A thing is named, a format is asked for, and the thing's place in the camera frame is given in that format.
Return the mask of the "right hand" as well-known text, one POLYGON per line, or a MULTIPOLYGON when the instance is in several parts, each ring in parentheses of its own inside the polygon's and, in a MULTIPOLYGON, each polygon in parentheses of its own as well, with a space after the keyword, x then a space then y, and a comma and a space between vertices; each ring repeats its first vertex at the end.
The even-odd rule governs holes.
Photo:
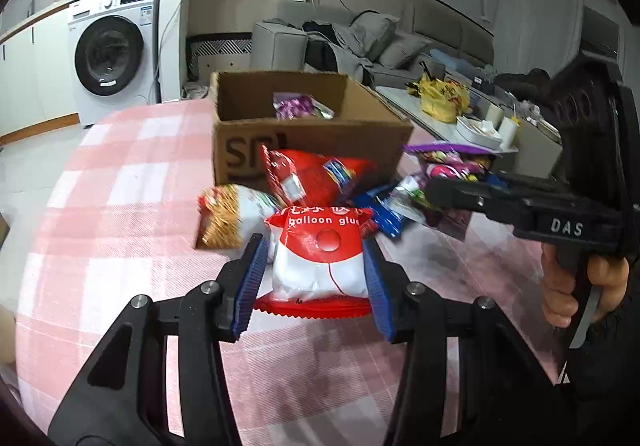
MULTIPOLYGON (((556 248, 541 245, 542 311, 547 322, 556 328, 568 328, 578 312, 578 302, 573 296, 576 279, 564 270, 556 259, 556 248)), ((622 303, 628 284, 629 264, 626 259, 614 260, 591 257, 588 263, 588 279, 593 287, 602 289, 596 313, 592 318, 599 322, 622 303)))

